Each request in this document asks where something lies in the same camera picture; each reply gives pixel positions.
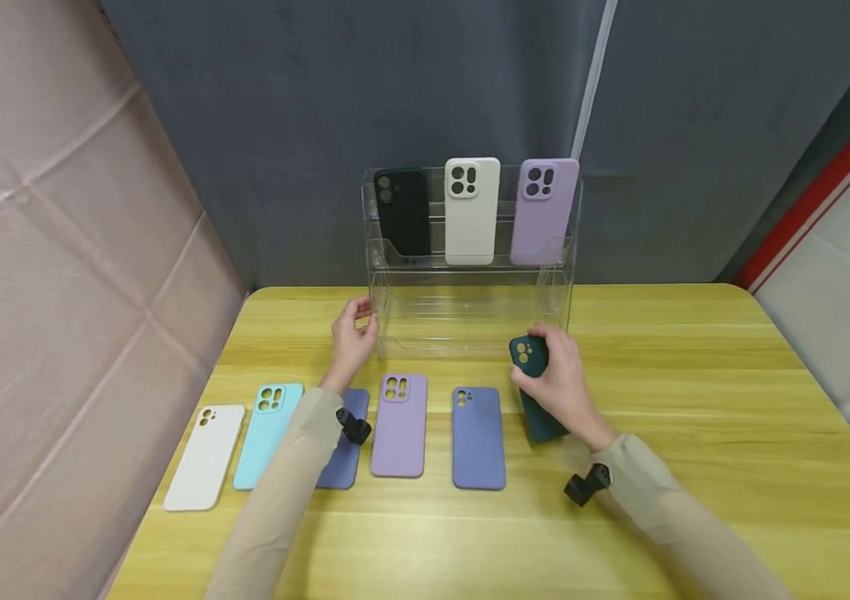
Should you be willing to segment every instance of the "blue phone case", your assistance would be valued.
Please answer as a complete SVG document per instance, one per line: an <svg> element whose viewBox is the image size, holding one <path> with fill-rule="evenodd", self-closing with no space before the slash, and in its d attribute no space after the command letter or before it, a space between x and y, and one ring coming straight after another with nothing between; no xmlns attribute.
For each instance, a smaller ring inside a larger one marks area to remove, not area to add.
<svg viewBox="0 0 850 600"><path fill-rule="evenodd" d="M366 390L345 390L342 398L345 408L355 418L366 418L368 416L368 392ZM348 490L355 485L355 473L359 469L359 453L361 446L351 443L343 433L338 438L338 446L335 453L328 461L328 465L318 475L316 488L329 488L329 490Z"/></svg>
<svg viewBox="0 0 850 600"><path fill-rule="evenodd" d="M502 409L495 387L452 390L452 483L463 490L505 488Z"/></svg>
<svg viewBox="0 0 850 600"><path fill-rule="evenodd" d="M265 473L278 444L288 429L288 422L303 396L300 383L263 385L252 406L251 422L239 455L239 466L232 480L236 490L251 490Z"/></svg>

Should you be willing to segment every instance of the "purple phone case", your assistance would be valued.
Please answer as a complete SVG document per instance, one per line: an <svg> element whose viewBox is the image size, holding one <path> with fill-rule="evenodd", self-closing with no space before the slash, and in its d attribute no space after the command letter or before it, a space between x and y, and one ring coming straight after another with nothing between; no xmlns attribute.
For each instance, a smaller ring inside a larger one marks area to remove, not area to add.
<svg viewBox="0 0 850 600"><path fill-rule="evenodd" d="M528 173L537 168L538 194L528 195L535 183ZM545 170L555 170L550 185L544 185ZM578 184L575 158L529 158L522 163L515 200L515 227L512 230L512 264L553 265L562 260L568 217L572 212Z"/></svg>
<svg viewBox="0 0 850 600"><path fill-rule="evenodd" d="M355 418L366 418L368 416L368 392L364 390L345 390L343 398L345 408ZM351 443L343 433L338 438L338 446L332 453L328 465L318 475L316 488L330 488L330 490L348 490L355 485L355 473L359 469L359 453L362 447Z"/></svg>
<svg viewBox="0 0 850 600"><path fill-rule="evenodd" d="M386 398L389 378L396 380L392 399ZM405 397L399 397L402 379L406 381ZM371 447L371 473L376 478L420 478L423 474L427 399L425 375L389 373L382 377Z"/></svg>
<svg viewBox="0 0 850 600"><path fill-rule="evenodd" d="M465 392L458 405L458 392ZM456 488L505 488L502 409L495 387L456 387L452 391L452 482Z"/></svg>

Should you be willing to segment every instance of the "sheer beige sleeve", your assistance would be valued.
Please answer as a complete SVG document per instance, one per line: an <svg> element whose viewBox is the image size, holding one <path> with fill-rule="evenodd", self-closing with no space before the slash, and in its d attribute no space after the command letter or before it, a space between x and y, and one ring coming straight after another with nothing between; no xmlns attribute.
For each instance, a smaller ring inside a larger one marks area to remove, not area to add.
<svg viewBox="0 0 850 600"><path fill-rule="evenodd" d="M342 399L313 387L298 402L285 437L235 522L212 581L209 600L272 598L318 475L335 451Z"/></svg>
<svg viewBox="0 0 850 600"><path fill-rule="evenodd" d="M788 590L728 525L675 477L645 442L622 435L592 456L611 472L611 498L665 548L710 598L789 598Z"/></svg>

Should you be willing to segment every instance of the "acrylic display stand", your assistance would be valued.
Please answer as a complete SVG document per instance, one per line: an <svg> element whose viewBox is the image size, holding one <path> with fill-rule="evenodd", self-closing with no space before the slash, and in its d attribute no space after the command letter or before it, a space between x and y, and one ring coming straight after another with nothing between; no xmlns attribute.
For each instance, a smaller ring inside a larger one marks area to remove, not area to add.
<svg viewBox="0 0 850 600"><path fill-rule="evenodd" d="M502 166L495 255L488 265L450 265L444 258L444 169L425 169L430 185L432 252L402 257L383 238L373 178L366 171L362 207L366 228L368 291L379 317L380 358L474 358L508 360L508 340L532 323L568 328L575 274L579 179L557 263L513 263L512 233L519 166Z"/></svg>

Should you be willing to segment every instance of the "phone case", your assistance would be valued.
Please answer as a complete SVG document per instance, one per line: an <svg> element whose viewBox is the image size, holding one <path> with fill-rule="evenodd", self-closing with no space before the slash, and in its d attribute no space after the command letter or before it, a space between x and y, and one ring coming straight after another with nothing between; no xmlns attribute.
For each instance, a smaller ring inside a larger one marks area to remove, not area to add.
<svg viewBox="0 0 850 600"><path fill-rule="evenodd" d="M425 470L425 375L389 373L378 398L371 473L376 478L420 478Z"/></svg>
<svg viewBox="0 0 850 600"><path fill-rule="evenodd" d="M515 338L508 342L508 352L512 354L512 362L530 378L540 378L545 373L545 367L548 366L548 346L545 338L532 335ZM532 443L549 442L568 434L568 430L541 407L537 400L522 390L518 392L522 399L522 410L525 412L528 440Z"/></svg>
<svg viewBox="0 0 850 600"><path fill-rule="evenodd" d="M502 407L495 387L452 391L452 483L467 490L505 488Z"/></svg>
<svg viewBox="0 0 850 600"><path fill-rule="evenodd" d="M386 169L376 172L375 203L382 238L392 243L401 259L429 257L428 177L421 169Z"/></svg>
<svg viewBox="0 0 850 600"><path fill-rule="evenodd" d="M265 473L303 392L300 383L276 383L259 388L239 455L239 467L232 480L236 490L251 490Z"/></svg>
<svg viewBox="0 0 850 600"><path fill-rule="evenodd" d="M445 261L488 265L495 258L498 158L449 158L445 163Z"/></svg>
<svg viewBox="0 0 850 600"><path fill-rule="evenodd" d="M198 413L162 503L166 511L207 511L218 503L243 418L244 406L238 405L206 406Z"/></svg>
<svg viewBox="0 0 850 600"><path fill-rule="evenodd" d="M575 158L529 158L522 163L512 230L512 263L553 265L562 260L577 184Z"/></svg>
<svg viewBox="0 0 850 600"><path fill-rule="evenodd" d="M355 418L368 416L368 392L364 390L345 390L345 408ZM348 490L355 485L355 473L359 468L359 453L361 446L351 443L343 433L338 438L338 446L332 453L328 465L318 475L316 488L331 488L331 490Z"/></svg>

